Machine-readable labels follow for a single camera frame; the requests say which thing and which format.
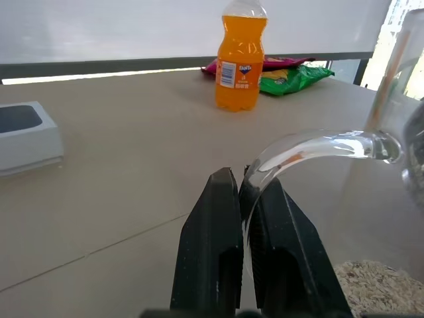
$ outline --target table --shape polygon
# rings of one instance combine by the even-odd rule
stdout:
[[[228,113],[197,71],[0,86],[0,103],[39,101],[65,147],[61,164],[0,179],[2,317],[169,306],[181,227],[208,176],[230,166],[240,184],[244,165],[288,133],[361,129],[374,94],[325,79]],[[281,178],[324,242],[350,163],[318,158]],[[246,273],[243,286],[252,308]]]

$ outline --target orange soda bottle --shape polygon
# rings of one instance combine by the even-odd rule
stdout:
[[[230,111],[251,110],[264,63],[261,36],[268,19],[259,0],[233,0],[224,10],[225,37],[218,51],[215,100]]]

